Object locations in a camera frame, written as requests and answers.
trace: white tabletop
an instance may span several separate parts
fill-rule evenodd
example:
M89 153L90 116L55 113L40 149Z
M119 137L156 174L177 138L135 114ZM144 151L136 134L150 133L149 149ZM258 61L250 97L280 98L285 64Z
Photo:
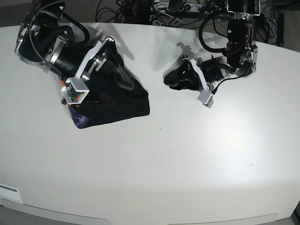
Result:
M208 109L198 92L163 83L182 54L210 58L195 31L86 25L92 37L116 39L149 92L150 115L77 129L57 77L14 55L19 27L1 28L0 183L19 188L26 205L113 225L291 215L300 200L300 53L257 43L257 72L223 83Z

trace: white table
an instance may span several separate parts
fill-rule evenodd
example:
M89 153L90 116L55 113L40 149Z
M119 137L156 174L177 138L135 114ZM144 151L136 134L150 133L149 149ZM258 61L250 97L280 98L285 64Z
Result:
M210 58L195 31L86 25L92 37L116 39L149 92L150 115L77 129L57 77L14 54L19 27L1 28L0 183L19 188L26 205L113 225L291 215L300 200L300 53L258 43L257 72L222 84L208 109L198 92L163 84L180 55Z

